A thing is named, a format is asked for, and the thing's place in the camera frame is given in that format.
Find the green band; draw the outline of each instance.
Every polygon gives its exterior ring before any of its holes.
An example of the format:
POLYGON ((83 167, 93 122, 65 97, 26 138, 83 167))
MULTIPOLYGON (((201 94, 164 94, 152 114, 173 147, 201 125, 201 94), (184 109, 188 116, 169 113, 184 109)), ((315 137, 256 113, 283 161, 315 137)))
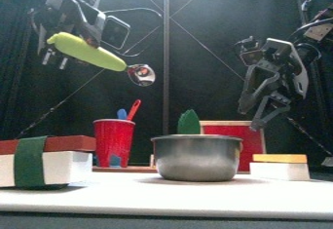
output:
POLYGON ((15 181, 18 187, 46 185, 43 150, 47 136, 23 138, 15 154, 15 181))

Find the stainless steel pot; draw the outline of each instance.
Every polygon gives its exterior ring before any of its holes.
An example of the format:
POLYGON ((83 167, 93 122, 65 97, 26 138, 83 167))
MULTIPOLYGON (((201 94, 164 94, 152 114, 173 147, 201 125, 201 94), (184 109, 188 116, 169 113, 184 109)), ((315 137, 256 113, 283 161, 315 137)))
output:
POLYGON ((165 179, 227 181, 240 165, 243 139, 212 134, 172 134, 152 138, 158 173, 165 179))

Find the table surface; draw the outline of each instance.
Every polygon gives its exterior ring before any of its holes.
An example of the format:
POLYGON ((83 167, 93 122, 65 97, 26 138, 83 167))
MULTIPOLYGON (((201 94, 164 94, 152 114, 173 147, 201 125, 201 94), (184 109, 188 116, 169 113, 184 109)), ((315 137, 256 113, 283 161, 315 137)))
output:
POLYGON ((158 173, 94 172, 61 190, 2 188, 0 211, 332 220, 332 191, 329 181, 249 174, 227 182, 184 182, 158 173))

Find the yellow sponge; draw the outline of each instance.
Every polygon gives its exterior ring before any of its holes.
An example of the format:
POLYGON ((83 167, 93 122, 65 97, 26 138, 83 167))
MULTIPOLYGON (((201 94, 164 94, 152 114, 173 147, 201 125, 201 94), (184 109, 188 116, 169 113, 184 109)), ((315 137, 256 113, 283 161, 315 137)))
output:
POLYGON ((255 154, 256 162, 268 163, 307 163, 308 156, 303 154, 255 154))
POLYGON ((91 47, 86 41, 67 32, 55 34, 49 40, 57 49, 66 55, 78 58, 102 68, 124 71, 126 62, 102 47, 91 47))

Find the blue spoon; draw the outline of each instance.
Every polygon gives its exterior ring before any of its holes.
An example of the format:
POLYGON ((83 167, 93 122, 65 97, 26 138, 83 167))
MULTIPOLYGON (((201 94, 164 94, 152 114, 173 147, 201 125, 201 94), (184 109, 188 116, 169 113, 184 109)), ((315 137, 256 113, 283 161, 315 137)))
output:
POLYGON ((124 108, 118 111, 118 116, 120 116, 121 120, 126 120, 128 113, 126 113, 126 110, 124 108))

